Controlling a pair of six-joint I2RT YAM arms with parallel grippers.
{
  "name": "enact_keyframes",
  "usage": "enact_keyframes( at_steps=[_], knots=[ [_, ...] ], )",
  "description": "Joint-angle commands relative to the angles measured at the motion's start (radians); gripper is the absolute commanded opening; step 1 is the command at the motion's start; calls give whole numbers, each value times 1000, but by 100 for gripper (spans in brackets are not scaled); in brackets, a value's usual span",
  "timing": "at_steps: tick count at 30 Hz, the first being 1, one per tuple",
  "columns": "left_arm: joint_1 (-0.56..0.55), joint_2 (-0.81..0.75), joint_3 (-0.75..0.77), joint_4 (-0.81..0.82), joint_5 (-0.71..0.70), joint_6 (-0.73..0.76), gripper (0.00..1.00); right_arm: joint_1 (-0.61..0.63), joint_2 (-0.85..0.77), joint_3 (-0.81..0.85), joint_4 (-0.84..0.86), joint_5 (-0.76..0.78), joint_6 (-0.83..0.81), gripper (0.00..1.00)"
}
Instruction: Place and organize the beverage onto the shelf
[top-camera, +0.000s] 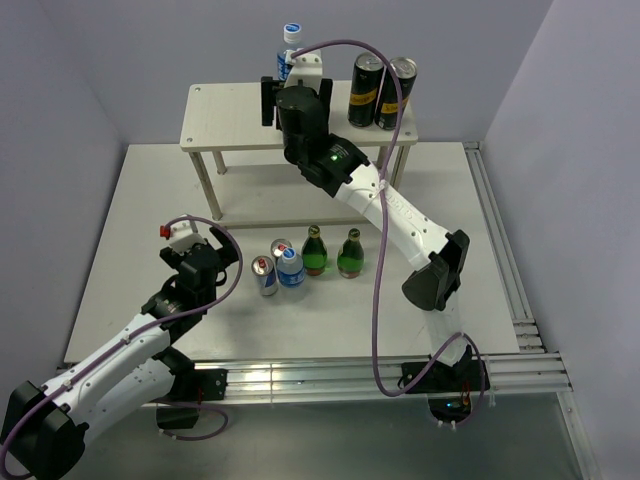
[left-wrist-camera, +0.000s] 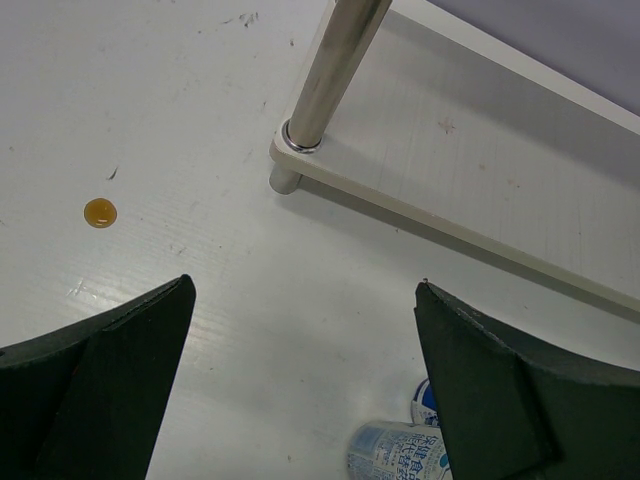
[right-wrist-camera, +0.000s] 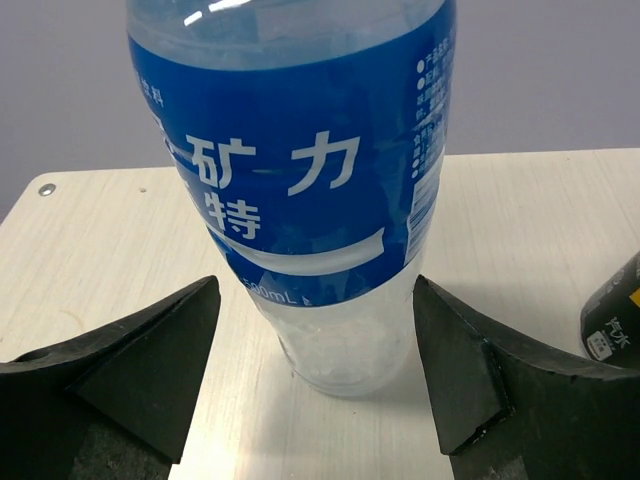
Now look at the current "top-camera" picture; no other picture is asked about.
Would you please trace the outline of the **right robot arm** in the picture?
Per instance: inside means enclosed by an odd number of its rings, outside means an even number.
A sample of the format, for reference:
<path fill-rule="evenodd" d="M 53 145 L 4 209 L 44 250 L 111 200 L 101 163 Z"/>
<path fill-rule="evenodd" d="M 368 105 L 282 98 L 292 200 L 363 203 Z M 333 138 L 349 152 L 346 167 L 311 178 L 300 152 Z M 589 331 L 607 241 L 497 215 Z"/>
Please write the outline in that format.
<path fill-rule="evenodd" d="M 353 208 L 381 232 L 372 304 L 372 366 L 379 366 L 378 292 L 389 243 L 412 267 L 402 285 L 405 298 L 422 311 L 445 315 L 434 325 L 444 339 L 431 359 L 404 387 L 391 391 L 380 385 L 380 392 L 388 397 L 416 392 L 425 379 L 430 379 L 444 392 L 467 393 L 472 378 L 479 381 L 478 391 L 486 392 L 489 380 L 479 349 L 462 331 L 459 321 L 451 318 L 452 310 L 447 305 L 461 285 L 470 245 L 468 235 L 462 230 L 450 232 L 431 221 L 386 182 L 384 172 L 358 147 L 330 132 L 331 90 L 329 79 L 313 88 L 303 81 L 289 85 L 266 76 L 260 81 L 261 122 L 280 128 L 286 161 L 309 183 Z"/>

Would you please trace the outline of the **blue-label water bottle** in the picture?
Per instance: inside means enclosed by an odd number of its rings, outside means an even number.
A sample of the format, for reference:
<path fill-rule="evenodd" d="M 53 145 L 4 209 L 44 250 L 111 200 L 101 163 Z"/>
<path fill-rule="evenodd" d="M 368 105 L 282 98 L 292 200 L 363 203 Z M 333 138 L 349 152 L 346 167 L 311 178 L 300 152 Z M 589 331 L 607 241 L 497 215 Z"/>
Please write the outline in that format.
<path fill-rule="evenodd" d="M 292 247 L 285 248 L 276 263 L 278 279 L 285 288 L 297 288 L 305 279 L 304 263 Z"/>
<path fill-rule="evenodd" d="M 291 65 L 287 62 L 287 55 L 304 46 L 302 26 L 294 22 L 286 23 L 283 27 L 283 44 L 277 52 L 277 78 L 279 81 L 286 81 L 291 70 Z"/>

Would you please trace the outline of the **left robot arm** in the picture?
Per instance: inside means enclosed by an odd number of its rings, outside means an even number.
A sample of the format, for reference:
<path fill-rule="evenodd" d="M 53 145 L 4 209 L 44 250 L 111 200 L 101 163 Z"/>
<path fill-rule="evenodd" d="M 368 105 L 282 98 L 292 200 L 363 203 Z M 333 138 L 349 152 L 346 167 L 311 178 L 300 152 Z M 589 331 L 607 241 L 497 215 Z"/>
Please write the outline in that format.
<path fill-rule="evenodd" d="M 161 259 L 173 275 L 111 340 L 42 385 L 26 381 L 10 395 L 1 456 L 13 456 L 25 478 L 59 479 L 113 424 L 155 400 L 183 399 L 195 386 L 193 362 L 175 343 L 222 301 L 216 290 L 243 257 L 235 238 L 210 222 L 213 247 L 182 216 L 161 226 Z"/>

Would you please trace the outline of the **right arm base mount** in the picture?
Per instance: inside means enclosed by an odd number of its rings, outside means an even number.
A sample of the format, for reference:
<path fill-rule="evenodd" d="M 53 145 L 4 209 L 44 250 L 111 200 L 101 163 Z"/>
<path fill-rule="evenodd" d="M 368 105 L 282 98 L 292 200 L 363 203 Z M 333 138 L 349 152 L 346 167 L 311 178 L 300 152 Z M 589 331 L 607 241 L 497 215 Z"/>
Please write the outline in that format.
<path fill-rule="evenodd" d="M 491 387 L 489 373 L 483 360 L 467 348 L 453 366 L 437 361 L 408 394 L 444 394 L 428 401 L 430 413 L 443 423 L 459 423 L 473 411 L 472 394 L 487 393 Z"/>

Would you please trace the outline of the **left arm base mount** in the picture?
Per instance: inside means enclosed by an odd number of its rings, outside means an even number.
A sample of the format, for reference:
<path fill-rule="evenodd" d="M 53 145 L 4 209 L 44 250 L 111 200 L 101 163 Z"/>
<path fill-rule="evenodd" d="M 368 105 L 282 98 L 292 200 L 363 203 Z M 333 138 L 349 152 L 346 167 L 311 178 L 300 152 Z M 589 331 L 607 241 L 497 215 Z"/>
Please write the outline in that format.
<path fill-rule="evenodd" d="M 229 416 L 211 401 L 224 399 L 227 374 L 226 369 L 194 369 L 177 375 L 169 393 L 157 401 L 155 420 L 160 433 L 180 441 L 201 441 L 220 435 L 229 424 Z M 194 428 L 203 411 L 220 416 L 222 423 L 216 430 L 196 436 L 178 433 Z"/>

